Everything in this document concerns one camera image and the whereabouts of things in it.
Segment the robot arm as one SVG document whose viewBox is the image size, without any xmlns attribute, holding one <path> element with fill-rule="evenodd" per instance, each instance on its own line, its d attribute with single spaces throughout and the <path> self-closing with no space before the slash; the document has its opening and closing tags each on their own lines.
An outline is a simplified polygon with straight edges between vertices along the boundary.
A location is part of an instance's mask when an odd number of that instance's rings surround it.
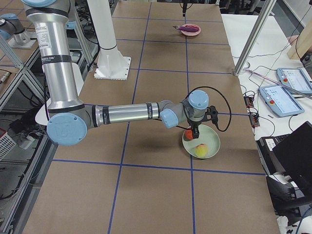
<svg viewBox="0 0 312 234">
<path fill-rule="evenodd" d="M 98 81 L 91 87 L 90 80 L 86 80 L 78 92 L 65 30 L 75 13 L 73 1 L 25 0 L 23 4 L 27 18 L 35 27 L 50 93 L 47 134 L 53 142 L 71 146 L 80 143 L 89 129 L 150 119 L 160 119 L 167 128 L 186 121 L 193 137 L 199 137 L 199 125 L 208 113 L 206 92 L 191 91 L 179 104 L 163 100 L 125 105 L 116 105 L 119 90 L 110 91 Z"/>
</svg>

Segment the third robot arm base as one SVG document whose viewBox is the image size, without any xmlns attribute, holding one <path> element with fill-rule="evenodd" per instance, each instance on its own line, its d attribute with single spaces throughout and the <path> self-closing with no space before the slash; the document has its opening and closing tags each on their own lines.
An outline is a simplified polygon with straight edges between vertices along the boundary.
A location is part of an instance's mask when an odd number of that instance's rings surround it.
<svg viewBox="0 0 312 234">
<path fill-rule="evenodd" d="M 31 49 L 37 45 L 36 33 L 29 32 L 13 13 L 0 16 L 0 36 L 14 49 Z"/>
</svg>

